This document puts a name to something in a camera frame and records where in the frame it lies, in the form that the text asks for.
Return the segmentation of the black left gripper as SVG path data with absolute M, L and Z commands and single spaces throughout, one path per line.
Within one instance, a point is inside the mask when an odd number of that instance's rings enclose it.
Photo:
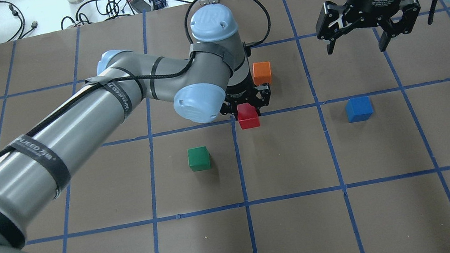
M 220 113 L 231 115 L 235 120 L 238 118 L 237 108 L 239 104 L 249 103 L 255 107 L 257 115 L 260 116 L 260 109 L 265 108 L 270 103 L 270 85 L 256 86 L 253 82 L 251 72 L 246 78 L 236 85 L 228 86 L 225 100 L 222 103 Z

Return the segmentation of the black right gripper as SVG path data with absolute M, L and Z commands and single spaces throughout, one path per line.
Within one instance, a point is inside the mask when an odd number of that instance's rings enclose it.
M 383 32 L 379 50 L 385 52 L 391 39 L 412 32 L 420 14 L 418 0 L 347 0 L 343 5 L 326 1 L 316 23 L 317 38 L 326 42 L 327 54 L 333 54 L 335 41 L 355 28 L 379 26 Z M 402 15 L 394 22 L 393 16 Z

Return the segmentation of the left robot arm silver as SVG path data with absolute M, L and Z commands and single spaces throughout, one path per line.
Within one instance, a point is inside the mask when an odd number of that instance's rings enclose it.
M 144 99 L 172 102 L 204 124 L 270 102 L 270 81 L 252 77 L 230 8 L 210 4 L 186 22 L 188 60 L 106 51 L 97 74 L 59 109 L 0 152 L 0 253 L 27 253 L 26 229 Z

